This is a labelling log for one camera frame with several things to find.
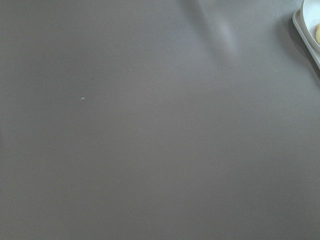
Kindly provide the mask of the golden baked donut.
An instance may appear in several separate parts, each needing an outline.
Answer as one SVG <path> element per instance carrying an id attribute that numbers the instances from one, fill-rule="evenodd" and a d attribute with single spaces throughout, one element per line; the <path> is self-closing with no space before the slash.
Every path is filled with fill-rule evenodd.
<path id="1" fill-rule="evenodd" d="M 315 39 L 318 45 L 320 45 L 320 23 L 316 26 Z"/>

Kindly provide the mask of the white round bowl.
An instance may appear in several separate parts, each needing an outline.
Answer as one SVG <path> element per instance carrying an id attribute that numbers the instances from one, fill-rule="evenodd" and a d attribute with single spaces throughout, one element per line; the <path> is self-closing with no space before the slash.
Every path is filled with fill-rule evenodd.
<path id="1" fill-rule="evenodd" d="M 320 23 L 320 1 L 304 0 L 300 10 L 304 35 L 311 46 L 319 52 L 320 45 L 316 41 L 316 28 Z"/>

